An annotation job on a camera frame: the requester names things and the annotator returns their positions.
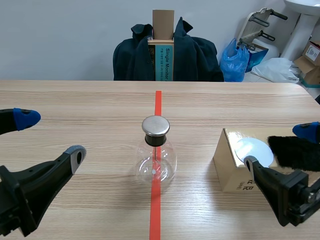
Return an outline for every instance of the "black fur pad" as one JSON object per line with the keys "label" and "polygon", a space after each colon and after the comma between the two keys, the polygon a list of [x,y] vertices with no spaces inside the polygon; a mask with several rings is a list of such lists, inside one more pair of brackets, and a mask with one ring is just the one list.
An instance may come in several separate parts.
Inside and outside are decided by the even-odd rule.
{"label": "black fur pad", "polygon": [[296,136],[270,136],[268,143],[281,167],[320,172],[320,144]]}

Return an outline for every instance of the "white pedestal sink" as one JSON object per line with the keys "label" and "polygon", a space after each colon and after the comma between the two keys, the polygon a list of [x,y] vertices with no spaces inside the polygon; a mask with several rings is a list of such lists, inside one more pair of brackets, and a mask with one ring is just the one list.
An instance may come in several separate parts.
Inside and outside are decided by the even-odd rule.
{"label": "white pedestal sink", "polygon": [[284,0],[284,3],[293,11],[301,13],[300,20],[281,55],[282,58],[293,61],[301,56],[320,18],[320,0]]}

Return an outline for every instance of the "red tape strip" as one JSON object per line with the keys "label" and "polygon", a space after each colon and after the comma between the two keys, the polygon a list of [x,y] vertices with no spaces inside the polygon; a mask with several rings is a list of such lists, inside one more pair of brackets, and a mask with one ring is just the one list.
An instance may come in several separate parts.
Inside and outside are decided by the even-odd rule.
{"label": "red tape strip", "polygon": [[[155,92],[154,115],[162,114],[162,92]],[[149,240],[161,240],[161,147],[156,148],[152,156],[151,204],[150,204],[150,229]]]}

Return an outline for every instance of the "floor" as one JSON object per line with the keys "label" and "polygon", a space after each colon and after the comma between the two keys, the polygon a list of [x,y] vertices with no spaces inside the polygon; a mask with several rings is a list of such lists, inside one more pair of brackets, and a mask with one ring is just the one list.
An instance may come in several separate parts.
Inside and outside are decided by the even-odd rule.
{"label": "floor", "polygon": [[[273,83],[263,77],[252,74],[251,72],[247,72],[244,75],[243,82],[246,83]],[[307,88],[303,84],[300,84],[314,99],[320,95],[320,88]]]}

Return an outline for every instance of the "white plastic bag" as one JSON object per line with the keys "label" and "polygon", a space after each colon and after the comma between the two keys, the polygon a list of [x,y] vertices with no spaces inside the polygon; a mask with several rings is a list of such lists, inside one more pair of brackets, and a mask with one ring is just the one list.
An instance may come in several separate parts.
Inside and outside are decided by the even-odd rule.
{"label": "white plastic bag", "polygon": [[286,58],[271,58],[254,66],[251,72],[274,83],[296,84],[299,82],[299,78],[289,70],[291,65],[292,61]]}

